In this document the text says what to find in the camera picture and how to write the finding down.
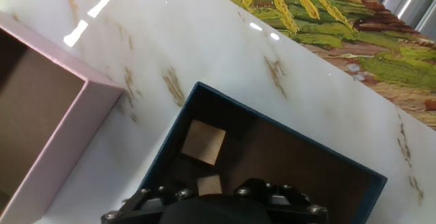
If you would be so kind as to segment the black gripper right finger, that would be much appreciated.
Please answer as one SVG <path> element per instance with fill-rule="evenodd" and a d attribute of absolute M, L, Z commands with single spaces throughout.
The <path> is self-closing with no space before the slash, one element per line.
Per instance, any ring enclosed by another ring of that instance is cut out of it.
<path fill-rule="evenodd" d="M 329 221 L 326 207 L 312 204 L 305 194 L 290 185 L 250 178 L 234 190 L 233 196 L 259 204 L 272 223 L 325 224 Z"/>

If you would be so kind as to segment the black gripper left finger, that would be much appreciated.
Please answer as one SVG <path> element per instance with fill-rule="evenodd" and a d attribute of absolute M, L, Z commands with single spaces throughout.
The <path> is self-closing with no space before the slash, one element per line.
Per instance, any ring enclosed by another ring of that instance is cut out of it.
<path fill-rule="evenodd" d="M 101 224 L 143 224 L 158 223 L 164 211 L 172 204 L 197 197 L 187 187 L 143 188 L 129 199 L 123 200 L 118 210 L 111 210 L 101 217 Z"/>

